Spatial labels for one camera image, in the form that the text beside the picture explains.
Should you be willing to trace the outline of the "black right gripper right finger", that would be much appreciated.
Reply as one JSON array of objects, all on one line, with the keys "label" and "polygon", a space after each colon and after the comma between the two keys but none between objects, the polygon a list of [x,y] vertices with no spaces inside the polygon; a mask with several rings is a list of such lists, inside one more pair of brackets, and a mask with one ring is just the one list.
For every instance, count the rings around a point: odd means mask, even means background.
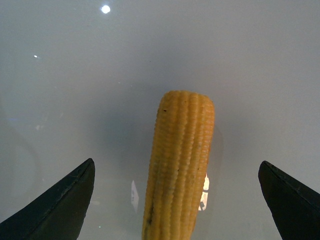
[{"label": "black right gripper right finger", "polygon": [[262,195],[283,240],[320,238],[320,194],[263,161],[258,170]]}]

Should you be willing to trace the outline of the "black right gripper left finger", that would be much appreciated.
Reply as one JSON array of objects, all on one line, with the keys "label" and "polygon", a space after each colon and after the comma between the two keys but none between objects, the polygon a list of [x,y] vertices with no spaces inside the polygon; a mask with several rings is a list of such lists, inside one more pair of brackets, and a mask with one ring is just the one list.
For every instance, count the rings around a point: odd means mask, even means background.
[{"label": "black right gripper left finger", "polygon": [[0,224],[2,240],[76,240],[95,182],[89,158]]}]

